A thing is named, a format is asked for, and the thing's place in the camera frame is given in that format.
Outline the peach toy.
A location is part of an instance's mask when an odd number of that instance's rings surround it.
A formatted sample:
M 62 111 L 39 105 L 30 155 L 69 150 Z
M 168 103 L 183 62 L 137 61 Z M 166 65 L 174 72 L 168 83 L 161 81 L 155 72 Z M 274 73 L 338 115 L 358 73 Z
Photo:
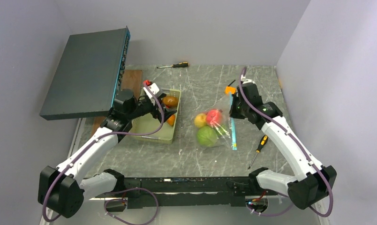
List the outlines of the peach toy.
M 211 109 L 207 112 L 205 121 L 208 126 L 214 127 L 223 123 L 223 114 L 219 109 Z

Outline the green leaf toy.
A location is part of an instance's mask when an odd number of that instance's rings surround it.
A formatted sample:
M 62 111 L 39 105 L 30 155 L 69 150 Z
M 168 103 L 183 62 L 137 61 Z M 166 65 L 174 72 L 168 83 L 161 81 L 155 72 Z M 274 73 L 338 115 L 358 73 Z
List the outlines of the green leaf toy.
M 215 126 L 214 130 L 219 138 L 230 136 L 229 128 L 225 124 Z

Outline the clear zip top bag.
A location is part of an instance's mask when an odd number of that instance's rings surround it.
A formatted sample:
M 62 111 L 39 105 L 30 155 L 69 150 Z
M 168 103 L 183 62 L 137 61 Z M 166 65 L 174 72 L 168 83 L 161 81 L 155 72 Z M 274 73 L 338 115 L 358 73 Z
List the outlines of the clear zip top bag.
M 197 148 L 225 147 L 233 151 L 238 150 L 234 120 L 229 114 L 232 100 L 231 93 L 228 93 L 212 106 L 195 114 L 193 124 Z

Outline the yellow lemon toy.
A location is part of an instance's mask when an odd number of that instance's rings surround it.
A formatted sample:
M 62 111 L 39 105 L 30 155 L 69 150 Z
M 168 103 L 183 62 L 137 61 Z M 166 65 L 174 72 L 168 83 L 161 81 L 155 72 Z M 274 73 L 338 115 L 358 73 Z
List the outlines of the yellow lemon toy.
M 207 115 L 205 113 L 199 113 L 195 118 L 194 118 L 194 125 L 197 128 L 203 128 L 207 126 L 207 121 L 206 121 Z

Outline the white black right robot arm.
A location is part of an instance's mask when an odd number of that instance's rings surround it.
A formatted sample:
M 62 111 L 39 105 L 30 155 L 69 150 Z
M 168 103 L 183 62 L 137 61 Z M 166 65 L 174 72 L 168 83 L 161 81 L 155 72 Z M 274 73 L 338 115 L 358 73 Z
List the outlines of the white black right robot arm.
M 232 97 L 230 117 L 247 119 L 256 125 L 275 144 L 294 172 L 290 176 L 266 167 L 256 169 L 249 174 L 249 191 L 258 195 L 271 190 L 286 195 L 301 210 L 326 197 L 333 203 L 335 168 L 323 165 L 303 146 L 281 110 L 273 102 L 263 103 L 253 82 L 240 83 Z

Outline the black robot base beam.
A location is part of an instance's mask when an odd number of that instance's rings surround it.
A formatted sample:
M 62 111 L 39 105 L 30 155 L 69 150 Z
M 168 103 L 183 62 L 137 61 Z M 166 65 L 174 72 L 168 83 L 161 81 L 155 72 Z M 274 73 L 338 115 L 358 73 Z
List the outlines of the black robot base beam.
M 122 187 L 97 195 L 123 198 L 128 209 L 156 205 L 245 207 L 253 199 L 265 203 L 269 196 L 276 197 L 277 193 L 256 187 L 247 176 L 125 178 Z

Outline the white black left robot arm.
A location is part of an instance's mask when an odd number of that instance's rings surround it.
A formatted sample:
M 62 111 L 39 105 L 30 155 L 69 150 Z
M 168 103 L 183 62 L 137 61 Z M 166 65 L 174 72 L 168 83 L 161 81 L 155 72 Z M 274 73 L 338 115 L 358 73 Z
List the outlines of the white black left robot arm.
M 118 197 L 126 191 L 124 175 L 113 169 L 89 179 L 85 175 L 125 136 L 133 135 L 132 120 L 151 114 L 162 127 L 177 112 L 163 104 L 166 94 L 162 90 L 144 87 L 144 92 L 143 99 L 137 100 L 132 90 L 120 91 L 92 138 L 57 167 L 47 166 L 41 171 L 38 202 L 42 204 L 45 221 L 52 222 L 60 216 L 70 218 L 85 201 L 98 195 L 109 193 Z

